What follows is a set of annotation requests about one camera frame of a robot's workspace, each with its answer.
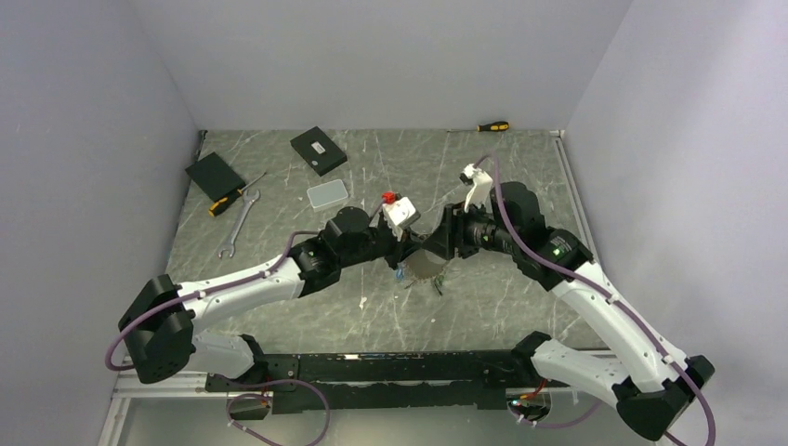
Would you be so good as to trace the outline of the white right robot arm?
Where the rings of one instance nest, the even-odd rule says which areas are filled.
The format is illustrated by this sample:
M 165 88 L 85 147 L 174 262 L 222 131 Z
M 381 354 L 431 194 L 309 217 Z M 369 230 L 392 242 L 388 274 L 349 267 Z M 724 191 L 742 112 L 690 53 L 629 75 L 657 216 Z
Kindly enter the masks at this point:
M 703 395 L 714 365 L 703 355 L 687 355 L 644 321 L 574 234 L 545 223 L 525 185 L 472 187 L 465 201 L 444 208 L 421 246 L 445 260 L 481 250 L 511 256 L 525 277 L 574 309 L 615 356 L 604 361 L 533 332 L 513 350 L 512 373 L 522 385 L 559 381 L 611 406 L 640 437 L 674 444 L 680 441 L 671 427 L 699 402 L 705 442 L 715 444 L 716 419 Z

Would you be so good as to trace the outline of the round metal keyring plate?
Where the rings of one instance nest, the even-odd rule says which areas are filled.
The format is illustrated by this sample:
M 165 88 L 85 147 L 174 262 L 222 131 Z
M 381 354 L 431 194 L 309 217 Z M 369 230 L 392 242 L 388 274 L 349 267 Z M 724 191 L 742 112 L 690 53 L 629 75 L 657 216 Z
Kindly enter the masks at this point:
M 417 250 L 399 263 L 396 278 L 406 288 L 421 282 L 427 283 L 438 296 L 443 296 L 445 272 L 449 264 L 449 260 L 427 250 Z

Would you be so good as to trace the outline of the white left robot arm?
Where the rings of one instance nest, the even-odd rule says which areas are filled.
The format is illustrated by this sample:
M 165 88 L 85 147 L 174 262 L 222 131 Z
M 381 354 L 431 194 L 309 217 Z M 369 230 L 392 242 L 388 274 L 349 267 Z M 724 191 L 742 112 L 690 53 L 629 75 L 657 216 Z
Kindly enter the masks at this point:
M 143 384 L 181 371 L 219 374 L 242 389 L 260 387 L 269 375 L 262 347 L 249 334 L 223 336 L 209 327 L 250 309 L 319 292 L 341 272 L 383 258 L 391 268 L 418 239 L 410 226 L 420 214 L 401 199 L 385 204 L 376 225 L 361 208 L 344 207 L 319 232 L 289 241 L 263 264 L 206 281 L 175 283 L 167 274 L 149 280 L 119 322 L 131 369 Z

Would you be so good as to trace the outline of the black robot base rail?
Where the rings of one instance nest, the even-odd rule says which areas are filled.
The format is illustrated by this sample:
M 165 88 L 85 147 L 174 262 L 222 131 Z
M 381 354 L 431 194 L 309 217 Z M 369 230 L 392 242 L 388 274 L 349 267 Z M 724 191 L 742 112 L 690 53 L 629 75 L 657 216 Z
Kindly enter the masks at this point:
M 238 384 L 211 375 L 205 389 L 264 392 L 273 413 L 294 414 L 323 408 L 503 410 L 520 396 L 542 403 L 558 385 L 526 372 L 507 349 L 269 354 L 264 361 L 264 373 Z

